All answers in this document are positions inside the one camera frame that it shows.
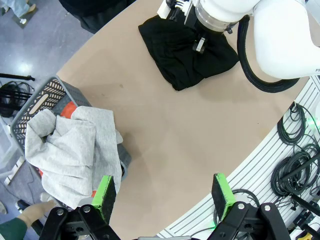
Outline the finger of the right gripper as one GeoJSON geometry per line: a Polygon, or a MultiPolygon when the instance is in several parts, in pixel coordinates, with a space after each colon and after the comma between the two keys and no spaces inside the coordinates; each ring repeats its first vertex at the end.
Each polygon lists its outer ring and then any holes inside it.
{"type": "Polygon", "coordinates": [[[201,37],[199,40],[196,40],[192,46],[192,50],[197,53],[203,53],[207,47],[207,39],[201,37]]]}

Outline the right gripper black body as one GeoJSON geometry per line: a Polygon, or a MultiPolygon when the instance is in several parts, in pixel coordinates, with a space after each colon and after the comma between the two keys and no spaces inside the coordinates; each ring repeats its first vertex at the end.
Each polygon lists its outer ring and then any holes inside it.
{"type": "Polygon", "coordinates": [[[207,38],[208,33],[205,30],[204,26],[200,23],[196,16],[195,6],[192,4],[187,11],[187,15],[185,17],[184,26],[191,29],[193,32],[197,34],[200,38],[207,38]]]}

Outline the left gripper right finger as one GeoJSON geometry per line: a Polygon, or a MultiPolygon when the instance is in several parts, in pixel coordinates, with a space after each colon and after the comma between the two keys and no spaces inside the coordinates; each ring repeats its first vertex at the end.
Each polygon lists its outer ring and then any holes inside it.
{"type": "Polygon", "coordinates": [[[223,173],[213,175],[211,195],[220,223],[209,240],[234,240],[239,233],[253,240],[289,240],[290,234],[277,206],[271,202],[258,207],[236,201],[223,173]]]}

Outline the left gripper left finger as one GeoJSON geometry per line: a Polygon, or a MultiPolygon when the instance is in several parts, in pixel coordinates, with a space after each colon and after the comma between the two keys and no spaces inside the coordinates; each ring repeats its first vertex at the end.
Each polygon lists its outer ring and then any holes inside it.
{"type": "Polygon", "coordinates": [[[90,204],[69,211],[53,208],[39,236],[41,240],[116,240],[118,235],[110,226],[116,200],[114,178],[102,177],[90,204]]]}

